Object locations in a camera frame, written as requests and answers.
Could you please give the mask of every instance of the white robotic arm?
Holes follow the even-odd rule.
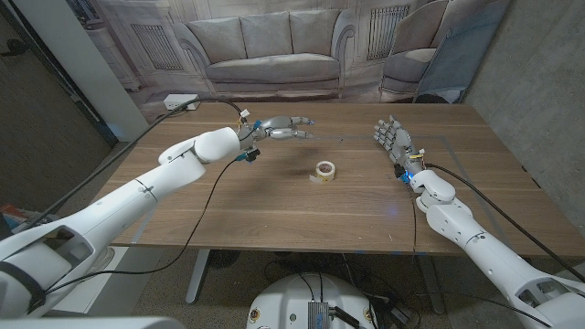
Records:
[[[472,211],[455,197],[454,187],[424,169],[420,154],[400,122],[390,117],[375,127],[375,139],[392,161],[404,168],[405,183],[416,193],[417,206],[433,230],[457,244],[487,278],[520,311],[525,328],[578,328],[585,323],[585,283],[566,280],[533,268],[482,228]]]
[[[0,241],[0,318],[40,316],[70,290],[46,293],[51,287],[85,275],[98,255],[120,233],[158,202],[205,172],[204,164],[226,158],[253,161],[255,142],[266,138],[311,138],[296,130],[312,124],[300,117],[275,117],[203,133],[164,151],[159,166],[121,186],[69,217],[20,232]]]

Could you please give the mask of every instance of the gray wall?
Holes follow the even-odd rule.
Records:
[[[464,102],[585,237],[585,1],[515,0]]]

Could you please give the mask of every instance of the masking tape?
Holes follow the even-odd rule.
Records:
[[[316,176],[309,175],[309,179],[314,183],[324,183],[332,181],[335,178],[335,165],[329,161],[322,161],[315,168]]]

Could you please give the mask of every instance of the wooden table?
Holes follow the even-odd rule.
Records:
[[[222,176],[191,247],[411,254],[414,218],[410,196],[394,177],[388,153],[373,139],[373,126],[393,114],[413,135],[415,145],[426,150],[426,162],[471,180],[558,255],[583,256],[585,239],[472,107],[347,103],[240,106],[250,110],[251,121],[276,115],[314,119],[316,125],[305,127],[316,138],[258,142],[261,155],[253,164],[235,163]],[[137,144],[99,196],[156,167],[158,155],[174,143],[233,127],[236,120],[228,105],[214,103],[162,122]],[[335,164],[336,175],[333,182],[319,185],[309,180],[309,174],[322,160]],[[128,228],[115,244],[182,246],[224,165],[209,164],[206,175],[161,201],[151,218],[147,216]],[[545,254],[467,186],[443,172],[437,174],[455,186],[457,196],[472,209],[475,219],[515,252]],[[417,253],[463,253],[432,231],[418,209],[416,220]]]

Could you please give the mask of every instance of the table leg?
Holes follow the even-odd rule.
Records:
[[[419,259],[420,271],[422,271],[422,277],[427,287],[427,292],[440,292],[441,287],[439,286],[439,279],[437,278],[437,271],[435,270],[435,264],[432,262],[430,256],[417,256]],[[436,314],[445,313],[445,302],[442,299],[442,294],[431,293],[432,310]]]
[[[199,290],[201,286],[203,286],[209,252],[209,249],[200,249],[197,252],[193,274],[191,274],[191,282],[189,283],[189,289],[186,292],[185,302],[187,303],[194,303],[199,298]]]

